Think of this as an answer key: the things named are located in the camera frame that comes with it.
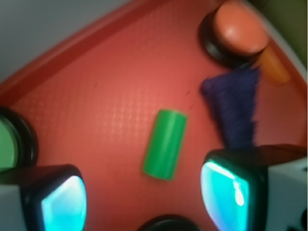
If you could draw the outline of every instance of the textured red plastic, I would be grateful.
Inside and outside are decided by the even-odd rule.
[[[207,77],[228,69],[212,61],[198,27],[219,0],[144,0],[102,18],[0,85],[0,103],[23,115],[38,135],[38,165],[71,163],[88,193],[86,230],[136,230],[178,214],[215,230],[200,189],[206,153],[221,148],[200,93]],[[278,47],[292,80],[261,80],[257,144],[307,145],[307,87]],[[175,178],[142,173],[155,115],[188,115]]]

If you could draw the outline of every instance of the green plastic tube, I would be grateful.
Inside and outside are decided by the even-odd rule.
[[[172,180],[177,167],[187,116],[160,110],[152,131],[143,171],[155,178]]]

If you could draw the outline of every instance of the black ring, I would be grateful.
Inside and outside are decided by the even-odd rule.
[[[35,165],[38,154],[38,142],[30,125],[17,113],[0,106],[0,117],[8,120],[18,144],[18,159],[16,167]]]
[[[137,231],[202,231],[197,225],[179,215],[163,215],[156,217]]]

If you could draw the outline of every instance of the dark blue brush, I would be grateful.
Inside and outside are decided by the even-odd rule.
[[[252,117],[259,76],[258,68],[244,67],[202,83],[202,95],[210,106],[226,148],[254,146]]]

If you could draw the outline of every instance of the green circle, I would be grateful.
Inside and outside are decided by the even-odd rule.
[[[12,168],[17,164],[18,144],[9,121],[0,117],[0,168]]]

